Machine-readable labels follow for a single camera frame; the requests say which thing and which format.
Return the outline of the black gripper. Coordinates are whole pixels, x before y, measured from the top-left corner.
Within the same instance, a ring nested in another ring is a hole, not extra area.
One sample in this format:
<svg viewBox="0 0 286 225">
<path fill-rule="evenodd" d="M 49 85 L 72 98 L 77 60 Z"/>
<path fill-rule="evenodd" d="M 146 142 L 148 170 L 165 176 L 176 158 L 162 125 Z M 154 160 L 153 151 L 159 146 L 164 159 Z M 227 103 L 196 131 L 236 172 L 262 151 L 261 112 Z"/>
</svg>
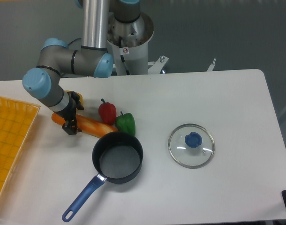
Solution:
<svg viewBox="0 0 286 225">
<path fill-rule="evenodd" d="M 55 113 L 65 120 L 62 125 L 62 129 L 68 135 L 76 135 L 82 130 L 78 127 L 76 117 L 76 106 L 73 100 L 69 97 L 68 93 L 65 92 L 63 99 L 57 105 Z"/>
</svg>

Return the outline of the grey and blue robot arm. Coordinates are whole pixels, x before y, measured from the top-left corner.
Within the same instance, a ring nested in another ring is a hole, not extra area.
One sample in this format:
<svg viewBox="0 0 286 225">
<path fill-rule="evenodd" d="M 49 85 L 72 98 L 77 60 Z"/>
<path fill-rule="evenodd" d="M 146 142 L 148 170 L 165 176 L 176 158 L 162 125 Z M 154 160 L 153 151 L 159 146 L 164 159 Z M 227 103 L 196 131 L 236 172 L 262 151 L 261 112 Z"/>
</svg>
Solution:
<svg viewBox="0 0 286 225">
<path fill-rule="evenodd" d="M 64 119 L 63 130 L 75 135 L 76 110 L 82 110 L 80 96 L 65 92 L 59 85 L 63 73 L 108 78 L 113 71 L 113 57 L 107 52 L 108 18 L 112 12 L 121 23 L 135 22 L 140 16 L 138 0 L 77 0 L 83 9 L 83 36 L 80 50 L 69 49 L 57 38 L 45 41 L 35 68 L 23 76 L 24 89 Z"/>
</svg>

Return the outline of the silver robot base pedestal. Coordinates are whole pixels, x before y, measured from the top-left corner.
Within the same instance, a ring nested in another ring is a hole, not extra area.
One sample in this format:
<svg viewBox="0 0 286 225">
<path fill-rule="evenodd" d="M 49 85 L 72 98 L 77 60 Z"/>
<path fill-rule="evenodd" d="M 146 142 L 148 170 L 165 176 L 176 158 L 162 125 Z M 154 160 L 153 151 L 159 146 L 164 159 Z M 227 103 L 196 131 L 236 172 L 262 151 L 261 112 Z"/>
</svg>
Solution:
<svg viewBox="0 0 286 225">
<path fill-rule="evenodd" d="M 114 58 L 116 75 L 148 73 L 148 43 L 154 34 L 151 18 L 141 13 L 132 23 L 121 23 L 109 16 L 107 49 Z"/>
</svg>

